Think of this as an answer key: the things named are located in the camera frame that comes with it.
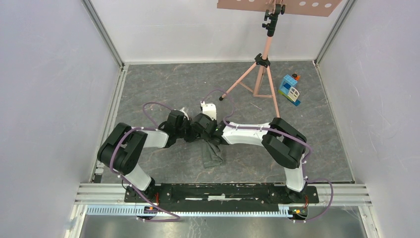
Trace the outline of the grey cloth napkin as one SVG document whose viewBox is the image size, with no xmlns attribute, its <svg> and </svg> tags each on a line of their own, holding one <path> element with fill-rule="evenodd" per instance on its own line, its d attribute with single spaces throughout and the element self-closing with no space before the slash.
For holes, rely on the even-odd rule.
<svg viewBox="0 0 420 238">
<path fill-rule="evenodd" d="M 201 143 L 202 163 L 205 169 L 217 167 L 223 164 L 222 152 L 217 145 L 203 141 Z"/>
</svg>

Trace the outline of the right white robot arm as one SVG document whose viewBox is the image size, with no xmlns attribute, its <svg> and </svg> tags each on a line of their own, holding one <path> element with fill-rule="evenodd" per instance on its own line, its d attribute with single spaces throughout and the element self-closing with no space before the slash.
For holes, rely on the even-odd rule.
<svg viewBox="0 0 420 238">
<path fill-rule="evenodd" d="M 217 122 L 204 114 L 191 122 L 191 130 L 199 139 L 216 146 L 248 144 L 265 148 L 286 175 L 286 196 L 299 202 L 306 196 L 306 177 L 302 160 L 309 147 L 307 139 L 281 118 L 263 124 L 239 124 L 226 120 Z"/>
</svg>

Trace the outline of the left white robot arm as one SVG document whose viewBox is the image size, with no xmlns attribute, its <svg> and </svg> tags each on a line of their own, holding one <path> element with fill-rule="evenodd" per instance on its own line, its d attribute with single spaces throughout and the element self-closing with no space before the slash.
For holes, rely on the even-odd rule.
<svg viewBox="0 0 420 238">
<path fill-rule="evenodd" d="M 136 187 L 142 201 L 150 202 L 156 195 L 155 181 L 138 165 L 142 150 L 169 148 L 178 139 L 196 139 L 191 118 L 184 110 L 172 110 L 158 128 L 132 127 L 120 122 L 100 146 L 97 160 Z"/>
</svg>

